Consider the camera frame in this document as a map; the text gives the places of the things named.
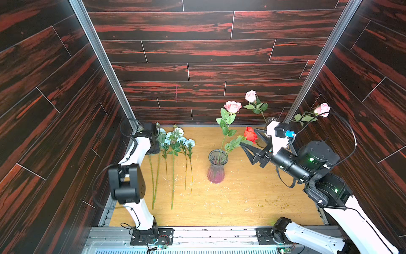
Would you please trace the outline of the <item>clear glass vase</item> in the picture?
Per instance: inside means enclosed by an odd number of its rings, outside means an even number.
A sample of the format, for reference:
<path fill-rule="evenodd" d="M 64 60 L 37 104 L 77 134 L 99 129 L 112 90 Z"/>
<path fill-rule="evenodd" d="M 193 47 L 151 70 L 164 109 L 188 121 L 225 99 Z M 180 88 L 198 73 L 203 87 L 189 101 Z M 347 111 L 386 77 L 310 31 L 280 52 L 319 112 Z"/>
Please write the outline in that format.
<path fill-rule="evenodd" d="M 280 120 L 278 118 L 276 118 L 276 117 L 268 117 L 268 118 L 265 119 L 266 126 L 268 126 L 272 122 L 280 123 Z"/>

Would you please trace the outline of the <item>purple glass vase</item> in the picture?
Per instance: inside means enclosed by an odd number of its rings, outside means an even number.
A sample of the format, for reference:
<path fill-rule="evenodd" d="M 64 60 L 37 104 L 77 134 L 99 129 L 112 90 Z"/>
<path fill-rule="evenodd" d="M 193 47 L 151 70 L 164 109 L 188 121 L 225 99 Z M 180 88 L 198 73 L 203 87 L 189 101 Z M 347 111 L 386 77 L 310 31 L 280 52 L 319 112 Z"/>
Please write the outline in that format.
<path fill-rule="evenodd" d="M 219 184 L 225 178 L 224 166 L 228 163 L 228 155 L 223 150 L 213 150 L 208 156 L 210 166 L 208 168 L 207 177 L 211 183 Z"/>

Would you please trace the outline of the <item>blue white flower spray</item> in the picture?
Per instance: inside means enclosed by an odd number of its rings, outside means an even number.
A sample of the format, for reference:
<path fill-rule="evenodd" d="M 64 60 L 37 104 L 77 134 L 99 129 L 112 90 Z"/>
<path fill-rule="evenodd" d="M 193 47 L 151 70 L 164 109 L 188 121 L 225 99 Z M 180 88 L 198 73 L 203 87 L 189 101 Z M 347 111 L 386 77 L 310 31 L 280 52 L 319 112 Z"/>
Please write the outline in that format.
<path fill-rule="evenodd" d="M 173 130 L 166 134 L 166 143 L 170 148 L 169 154 L 172 158 L 172 194 L 171 194 L 171 209 L 174 207 L 174 193 L 175 193 L 175 183 L 176 183 L 176 175 L 175 175 L 175 160 L 178 153 L 181 152 L 179 138 L 182 138 L 184 135 L 184 131 L 179 128 L 178 126 L 174 125 Z"/>

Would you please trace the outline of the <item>white rose spray stem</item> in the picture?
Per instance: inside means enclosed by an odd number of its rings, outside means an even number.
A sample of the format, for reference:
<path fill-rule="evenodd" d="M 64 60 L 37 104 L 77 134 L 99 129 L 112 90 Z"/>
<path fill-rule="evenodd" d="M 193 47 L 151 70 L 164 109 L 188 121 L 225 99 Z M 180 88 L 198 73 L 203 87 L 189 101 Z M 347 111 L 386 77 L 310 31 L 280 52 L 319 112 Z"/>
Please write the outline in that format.
<path fill-rule="evenodd" d="M 160 148 L 162 151 L 162 156 L 165 159 L 165 167 L 166 167 L 166 193 L 168 194 L 169 185 L 168 185 L 168 164 L 167 164 L 167 156 L 169 154 L 169 148 L 171 146 L 171 133 L 167 134 L 164 128 L 159 128 L 159 135 L 158 141 L 160 144 Z"/>

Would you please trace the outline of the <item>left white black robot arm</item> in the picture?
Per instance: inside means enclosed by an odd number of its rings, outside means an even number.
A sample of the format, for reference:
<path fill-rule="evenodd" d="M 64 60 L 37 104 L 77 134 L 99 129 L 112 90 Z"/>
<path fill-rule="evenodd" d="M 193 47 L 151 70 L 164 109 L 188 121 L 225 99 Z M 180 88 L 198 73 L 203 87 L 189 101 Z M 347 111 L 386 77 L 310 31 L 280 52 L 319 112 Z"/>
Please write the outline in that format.
<path fill-rule="evenodd" d="M 132 238 L 136 244 L 158 238 L 158 225 L 144 200 L 147 187 L 141 171 L 145 156 L 158 151 L 158 133 L 155 123 L 144 124 L 143 130 L 129 135 L 131 142 L 124 158 L 108 167 L 111 197 L 132 217 Z"/>

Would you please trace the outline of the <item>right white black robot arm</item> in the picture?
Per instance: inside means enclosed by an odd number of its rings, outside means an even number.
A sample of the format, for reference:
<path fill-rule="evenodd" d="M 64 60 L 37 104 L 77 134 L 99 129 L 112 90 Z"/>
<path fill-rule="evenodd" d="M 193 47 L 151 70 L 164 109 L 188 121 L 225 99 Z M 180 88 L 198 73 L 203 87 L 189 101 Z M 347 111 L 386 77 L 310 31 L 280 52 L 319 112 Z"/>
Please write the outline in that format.
<path fill-rule="evenodd" d="M 263 150 L 244 142 L 240 144 L 252 165 L 268 163 L 293 177 L 296 184 L 316 205 L 329 214 L 347 235 L 346 239 L 324 235 L 280 217 L 265 232 L 257 230 L 259 238 L 270 238 L 277 244 L 299 244 L 320 254 L 403 254 L 379 231 L 359 205 L 352 190 L 342 178 L 331 173 L 340 162 L 339 156 L 323 141 L 312 141 L 298 155 L 286 150 L 282 139 L 272 135 L 267 139 L 262 130 L 255 130 L 268 145 Z"/>

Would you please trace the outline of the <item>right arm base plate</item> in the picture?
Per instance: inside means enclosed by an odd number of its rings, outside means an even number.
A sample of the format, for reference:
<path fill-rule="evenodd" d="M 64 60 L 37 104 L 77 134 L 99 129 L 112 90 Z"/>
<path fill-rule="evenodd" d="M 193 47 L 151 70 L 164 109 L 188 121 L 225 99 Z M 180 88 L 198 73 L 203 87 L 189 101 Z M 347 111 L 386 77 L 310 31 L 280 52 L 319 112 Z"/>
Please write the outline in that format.
<path fill-rule="evenodd" d="M 256 237 L 259 244 L 285 244 L 286 238 L 283 232 L 278 229 L 270 228 L 256 228 Z"/>

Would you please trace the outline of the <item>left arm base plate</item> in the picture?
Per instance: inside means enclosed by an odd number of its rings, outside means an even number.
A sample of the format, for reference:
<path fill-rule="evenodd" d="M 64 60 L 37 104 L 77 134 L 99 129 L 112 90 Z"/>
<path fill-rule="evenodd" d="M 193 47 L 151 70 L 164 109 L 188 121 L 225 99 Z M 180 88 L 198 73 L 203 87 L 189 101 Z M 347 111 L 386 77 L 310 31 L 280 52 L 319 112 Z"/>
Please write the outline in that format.
<path fill-rule="evenodd" d="M 131 246 L 167 245 L 173 244 L 174 228 L 155 228 L 149 230 L 133 230 Z"/>

